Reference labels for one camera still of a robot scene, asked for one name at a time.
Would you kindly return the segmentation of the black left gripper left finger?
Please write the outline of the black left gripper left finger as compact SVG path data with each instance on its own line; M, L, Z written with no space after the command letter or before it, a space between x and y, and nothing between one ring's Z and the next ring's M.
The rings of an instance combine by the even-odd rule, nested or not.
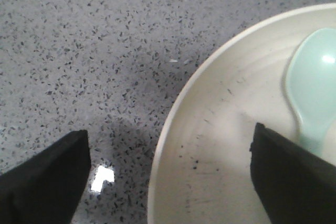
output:
M1 175L1 223L71 223L90 169L88 132L63 136Z

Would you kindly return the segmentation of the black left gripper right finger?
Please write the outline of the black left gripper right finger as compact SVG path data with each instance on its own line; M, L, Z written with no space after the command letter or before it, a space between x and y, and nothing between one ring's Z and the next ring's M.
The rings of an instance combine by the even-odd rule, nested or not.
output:
M335 223L335 166L255 125L250 175L271 223Z

